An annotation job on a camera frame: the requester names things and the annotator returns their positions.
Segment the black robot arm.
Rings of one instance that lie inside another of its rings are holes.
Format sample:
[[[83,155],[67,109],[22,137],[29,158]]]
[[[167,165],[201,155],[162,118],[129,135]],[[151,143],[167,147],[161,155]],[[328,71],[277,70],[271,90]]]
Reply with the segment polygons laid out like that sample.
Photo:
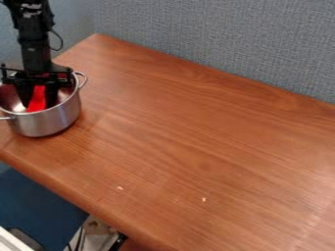
[[[19,32],[23,67],[10,68],[0,65],[5,84],[15,86],[25,107],[30,111],[49,109],[57,105],[58,92],[73,87],[70,67],[53,62],[50,36],[54,30],[54,14],[49,0],[3,0],[9,8],[14,27]]]

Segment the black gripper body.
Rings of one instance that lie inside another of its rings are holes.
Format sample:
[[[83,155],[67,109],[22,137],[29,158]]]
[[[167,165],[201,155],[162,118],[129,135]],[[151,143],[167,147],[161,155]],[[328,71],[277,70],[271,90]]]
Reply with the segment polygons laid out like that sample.
[[[73,87],[74,70],[53,63],[49,39],[19,40],[23,66],[21,68],[0,65],[2,80],[19,86],[45,85],[59,88]]]

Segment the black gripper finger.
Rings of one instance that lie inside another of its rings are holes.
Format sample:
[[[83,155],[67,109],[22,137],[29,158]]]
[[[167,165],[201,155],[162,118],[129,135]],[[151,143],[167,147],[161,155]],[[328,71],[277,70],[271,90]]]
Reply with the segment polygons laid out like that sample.
[[[49,85],[45,90],[45,99],[46,99],[46,107],[51,108],[55,106],[58,102],[58,92],[59,86],[58,85]]]
[[[34,87],[30,84],[18,84],[17,91],[25,107],[29,108],[34,97]]]

